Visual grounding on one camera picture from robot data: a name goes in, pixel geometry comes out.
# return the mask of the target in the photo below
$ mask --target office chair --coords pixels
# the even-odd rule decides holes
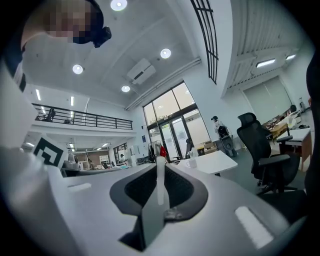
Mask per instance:
[[[241,127],[237,129],[239,138],[248,148],[252,159],[251,173],[256,179],[267,185],[258,195],[269,191],[296,190],[297,188],[286,186],[291,183],[297,172],[300,157],[294,153],[271,155],[270,144],[263,132],[260,122],[253,113],[245,113],[238,118]],[[281,138],[278,142],[284,143],[292,139],[292,136]]]

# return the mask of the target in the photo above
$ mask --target desk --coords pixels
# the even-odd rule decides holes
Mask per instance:
[[[302,158],[301,171],[304,171],[304,162],[312,154],[311,130],[310,128],[291,130],[290,135],[293,137],[291,140],[279,144],[280,153],[297,153]],[[287,133],[281,135],[279,139],[286,136]]]
[[[281,134],[283,134],[287,129],[287,123],[280,123],[276,125],[273,129],[270,130],[272,133],[273,139],[279,137]]]
[[[220,150],[210,154],[195,157],[196,168],[188,167],[188,161],[189,159],[180,161],[180,163],[177,165],[178,169],[180,169],[180,167],[187,167],[189,169],[199,170],[206,174],[217,174],[217,176],[220,176],[221,172],[231,170],[238,166],[235,161],[233,161],[229,156],[227,156]]]

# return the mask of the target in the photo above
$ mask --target clothing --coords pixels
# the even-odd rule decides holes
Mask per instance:
[[[32,3],[30,3],[31,6],[29,6],[29,9],[34,10],[43,2],[43,0],[35,0],[31,2]],[[18,87],[22,92],[25,90],[27,83],[26,83],[26,76],[23,73],[23,69],[22,69],[22,60],[23,60],[23,53],[25,52],[25,45],[21,49],[21,40],[22,40],[24,28],[29,16],[30,15],[27,15],[25,17],[22,24],[16,30],[11,40],[8,42],[6,48],[3,50],[3,58],[5,61],[5,64],[14,82],[18,85]]]
[[[220,120],[216,121],[214,123],[214,132],[217,134],[218,133],[218,130],[219,130],[219,127],[220,126],[225,126],[224,123]]]

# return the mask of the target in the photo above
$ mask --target black railing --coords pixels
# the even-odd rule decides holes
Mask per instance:
[[[211,9],[209,0],[190,0],[199,20],[205,44],[208,62],[209,78],[217,84],[218,71],[218,46],[216,26],[214,22],[214,11]]]
[[[132,130],[132,121],[98,114],[85,113],[55,106],[33,103],[38,115],[36,121],[75,126]]]

